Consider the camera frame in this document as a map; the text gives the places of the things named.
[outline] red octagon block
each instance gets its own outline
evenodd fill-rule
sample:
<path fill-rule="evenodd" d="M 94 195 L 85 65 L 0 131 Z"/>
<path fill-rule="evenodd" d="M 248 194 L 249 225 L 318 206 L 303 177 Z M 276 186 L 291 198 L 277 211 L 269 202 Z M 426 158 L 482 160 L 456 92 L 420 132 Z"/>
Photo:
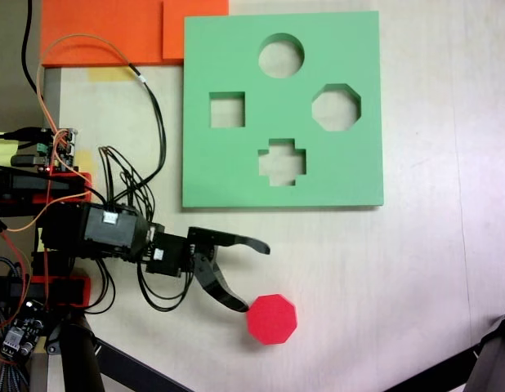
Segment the red octagon block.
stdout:
<path fill-rule="evenodd" d="M 296 308 L 280 294 L 259 296 L 247 312 L 247 325 L 264 345 L 285 343 L 297 326 Z"/>

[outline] yellow tape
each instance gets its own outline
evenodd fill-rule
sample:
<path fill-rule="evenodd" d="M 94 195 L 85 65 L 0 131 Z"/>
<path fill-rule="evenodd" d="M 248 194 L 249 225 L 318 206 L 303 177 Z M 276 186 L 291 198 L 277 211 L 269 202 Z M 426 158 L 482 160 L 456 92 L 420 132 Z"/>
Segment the yellow tape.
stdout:
<path fill-rule="evenodd" d="M 94 67 L 87 69 L 89 82 L 125 82 L 134 80 L 135 74 L 129 67 Z"/>
<path fill-rule="evenodd" d="M 41 240 L 42 238 L 42 228 L 38 228 L 38 245 L 37 245 L 37 252 L 43 252 L 43 242 Z"/>
<path fill-rule="evenodd" d="M 2 140 L 0 139 L 0 166 L 10 166 L 11 157 L 16 155 L 18 150 L 18 141 L 16 140 Z"/>
<path fill-rule="evenodd" d="M 92 158 L 91 152 L 85 149 L 79 149 L 74 154 L 74 165 L 80 167 L 81 172 L 91 174 L 94 178 L 96 174 L 96 163 Z"/>
<path fill-rule="evenodd" d="M 45 354 L 46 349 L 44 346 L 46 345 L 46 337 L 45 336 L 40 336 L 40 339 L 38 339 L 37 345 L 34 347 L 34 353 L 35 354 Z"/>

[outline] white table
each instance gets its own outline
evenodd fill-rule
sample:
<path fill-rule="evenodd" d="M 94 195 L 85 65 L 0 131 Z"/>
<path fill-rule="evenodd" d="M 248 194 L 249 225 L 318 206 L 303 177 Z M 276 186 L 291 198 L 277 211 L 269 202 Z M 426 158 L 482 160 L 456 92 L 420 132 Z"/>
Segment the white table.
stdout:
<path fill-rule="evenodd" d="M 230 1 L 231 14 L 361 10 L 380 11 L 381 24 L 386 203 L 373 211 L 182 211 L 183 74 L 141 68 L 168 133 L 167 164 L 152 182 L 155 220 L 178 235 L 198 225 L 267 241 L 271 256 L 225 249 L 221 267 L 246 301 L 292 300 L 293 336 L 261 346 L 242 314 L 197 283 L 160 314 L 135 266 L 115 260 L 117 300 L 89 318 L 95 334 L 200 392 L 378 391 L 478 342 L 504 313 L 505 0 Z M 96 147 L 112 144 L 150 172 L 158 150 L 147 96 L 135 82 L 89 82 L 87 72 L 62 70 L 60 125 L 79 129 L 96 163 Z M 90 261 L 79 264 L 98 278 Z"/>

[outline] green shape sorter board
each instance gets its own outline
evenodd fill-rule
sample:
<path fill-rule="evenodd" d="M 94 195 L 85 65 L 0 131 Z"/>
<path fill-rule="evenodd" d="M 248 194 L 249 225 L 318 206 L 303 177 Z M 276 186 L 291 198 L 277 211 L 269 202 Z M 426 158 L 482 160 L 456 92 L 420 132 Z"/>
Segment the green shape sorter board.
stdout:
<path fill-rule="evenodd" d="M 302 52 L 287 78 L 259 65 L 276 39 Z M 345 131 L 327 131 L 312 115 L 313 101 L 336 87 L 360 102 Z M 243 99 L 243 124 L 212 127 L 218 96 Z M 184 207 L 382 205 L 378 13 L 187 18 L 183 126 Z M 305 152 L 305 174 L 270 186 L 258 155 L 283 140 Z"/>

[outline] orange foam board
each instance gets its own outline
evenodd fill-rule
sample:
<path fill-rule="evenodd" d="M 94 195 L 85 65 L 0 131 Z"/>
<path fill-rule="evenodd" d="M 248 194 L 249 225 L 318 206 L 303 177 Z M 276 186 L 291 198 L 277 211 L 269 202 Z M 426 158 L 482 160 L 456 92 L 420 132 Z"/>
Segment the orange foam board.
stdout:
<path fill-rule="evenodd" d="M 73 33 L 108 39 L 136 65 L 183 62 L 186 16 L 228 15 L 228 0 L 43 0 L 40 53 Z M 71 38 L 45 59 L 47 67 L 122 65 L 104 43 Z"/>
<path fill-rule="evenodd" d="M 187 16 L 221 15 L 229 15 L 228 0 L 163 0 L 163 58 L 183 63 L 184 19 Z"/>

